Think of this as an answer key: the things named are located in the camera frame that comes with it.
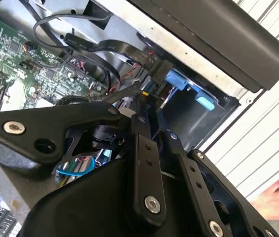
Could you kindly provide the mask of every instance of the blue wire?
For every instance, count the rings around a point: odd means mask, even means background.
[[[96,162],[95,159],[93,157],[91,157],[92,161],[90,166],[88,167],[88,169],[86,169],[83,172],[71,172],[71,171],[67,171],[67,170],[62,170],[62,169],[57,169],[57,172],[59,172],[60,174],[64,174],[64,175],[69,175],[69,176],[82,176],[85,174],[88,174],[91,170],[93,170],[95,168]]]

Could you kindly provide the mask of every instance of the microchip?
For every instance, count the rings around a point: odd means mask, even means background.
[[[15,53],[17,53],[18,50],[19,50],[19,44],[17,44],[17,43],[15,43],[14,41],[12,41],[12,42],[10,43],[9,48],[10,48],[12,51],[14,51]]]
[[[55,72],[54,70],[49,69],[49,70],[47,70],[47,72],[46,72],[45,75],[46,75],[47,78],[53,79],[53,77],[55,76],[55,74],[56,74],[56,72]]]

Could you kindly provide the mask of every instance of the white louvered wall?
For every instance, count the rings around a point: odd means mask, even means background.
[[[234,0],[279,39],[279,0]],[[207,152],[248,199],[279,179],[279,82]]]

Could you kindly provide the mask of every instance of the motherboard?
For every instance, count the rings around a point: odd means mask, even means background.
[[[36,45],[20,32],[0,21],[0,111],[53,106],[67,95],[94,97],[107,87],[88,75],[84,63],[69,60],[51,69],[36,64],[25,52],[46,65],[62,59]]]

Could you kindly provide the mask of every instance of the black metal arm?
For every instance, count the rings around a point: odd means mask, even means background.
[[[41,199],[20,237],[278,236],[205,154],[186,154],[154,98],[137,96],[130,108],[131,117],[104,102],[0,113],[0,165],[24,175],[44,178],[60,163],[113,151]]]

